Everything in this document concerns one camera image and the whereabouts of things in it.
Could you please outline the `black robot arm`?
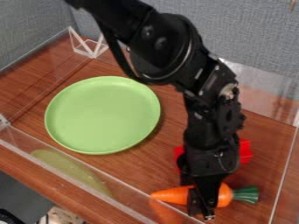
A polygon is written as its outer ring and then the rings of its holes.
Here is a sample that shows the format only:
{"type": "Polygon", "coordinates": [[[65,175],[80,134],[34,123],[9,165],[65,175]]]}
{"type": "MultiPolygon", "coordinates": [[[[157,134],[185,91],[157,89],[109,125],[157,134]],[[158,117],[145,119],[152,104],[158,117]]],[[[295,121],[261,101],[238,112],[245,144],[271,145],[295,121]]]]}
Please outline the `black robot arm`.
{"type": "Polygon", "coordinates": [[[140,0],[64,0],[93,17],[125,75],[181,92],[188,121],[176,164],[189,185],[188,215],[214,217],[222,179],[238,168],[245,116],[236,75],[202,44],[190,20],[140,0]]]}

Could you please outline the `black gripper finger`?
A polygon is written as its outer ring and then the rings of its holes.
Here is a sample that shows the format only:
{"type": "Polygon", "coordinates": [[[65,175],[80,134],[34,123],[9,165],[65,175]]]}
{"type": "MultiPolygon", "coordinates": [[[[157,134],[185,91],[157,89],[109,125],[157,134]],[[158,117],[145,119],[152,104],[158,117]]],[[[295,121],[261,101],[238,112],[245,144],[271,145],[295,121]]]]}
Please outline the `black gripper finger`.
{"type": "Polygon", "coordinates": [[[192,188],[186,194],[186,213],[189,216],[201,214],[205,221],[214,219],[214,208],[218,202],[218,190],[226,174],[209,176],[190,175],[192,188]]]}

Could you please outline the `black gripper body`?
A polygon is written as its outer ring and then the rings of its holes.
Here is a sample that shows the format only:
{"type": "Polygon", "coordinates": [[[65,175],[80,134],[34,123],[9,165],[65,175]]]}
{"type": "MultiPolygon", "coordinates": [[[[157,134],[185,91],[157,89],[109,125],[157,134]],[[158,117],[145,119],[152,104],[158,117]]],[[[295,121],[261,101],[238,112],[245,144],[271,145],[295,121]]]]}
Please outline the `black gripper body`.
{"type": "Polygon", "coordinates": [[[238,168],[238,138],[230,137],[209,147],[196,145],[184,138],[181,153],[176,158],[180,185],[186,186],[194,179],[222,179],[238,168]]]}

